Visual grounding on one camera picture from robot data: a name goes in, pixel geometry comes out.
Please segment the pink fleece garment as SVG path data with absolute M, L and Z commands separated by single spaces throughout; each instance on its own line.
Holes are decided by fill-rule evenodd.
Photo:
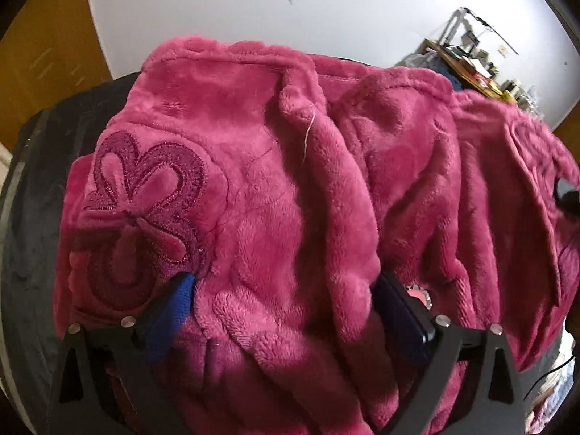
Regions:
M 374 434 L 412 382 L 372 308 L 390 272 L 525 370 L 579 287 L 573 156 L 541 121 L 427 69 L 167 41 L 69 174 L 54 319 L 194 300 L 156 376 L 200 434 Z

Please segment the wooden desk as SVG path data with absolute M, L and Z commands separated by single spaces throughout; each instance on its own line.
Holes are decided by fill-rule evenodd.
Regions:
M 428 51 L 435 52 L 436 56 L 448 66 L 449 72 L 460 80 L 463 86 L 478 91 L 487 98 L 515 104 L 522 111 L 541 116 L 540 109 L 519 84 L 514 83 L 511 90 L 504 90 L 490 76 L 486 76 L 484 69 L 480 68 L 481 63 L 478 59 L 454 53 L 450 48 L 439 45 L 433 40 L 423 40 L 417 53 L 425 55 Z

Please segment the white plastic bag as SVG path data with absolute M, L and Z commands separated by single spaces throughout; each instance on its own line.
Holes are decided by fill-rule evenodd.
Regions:
M 428 52 L 424 54 L 414 53 L 406 56 L 402 61 L 398 63 L 398 66 L 410 69 L 418 69 L 418 68 L 431 69 L 435 59 L 436 54 L 433 52 Z

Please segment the black bed cover sheet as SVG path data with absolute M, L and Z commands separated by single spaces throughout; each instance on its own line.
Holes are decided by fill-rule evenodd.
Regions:
M 43 434 L 60 338 L 52 316 L 59 227 L 73 162 L 94 152 L 136 74 L 75 94 L 19 132 L 1 191 L 1 378 L 30 429 Z

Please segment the cream curtain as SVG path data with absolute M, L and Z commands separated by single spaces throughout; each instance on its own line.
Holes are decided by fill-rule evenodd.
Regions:
M 1 181 L 4 181 L 6 178 L 10 164 L 12 162 L 13 155 L 8 149 L 5 147 L 4 144 L 0 142 L 0 174 L 1 174 Z

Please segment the brown wooden door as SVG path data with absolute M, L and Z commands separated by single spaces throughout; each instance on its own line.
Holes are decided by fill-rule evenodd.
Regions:
M 28 0 L 1 39 L 1 144 L 37 112 L 112 76 L 88 0 Z

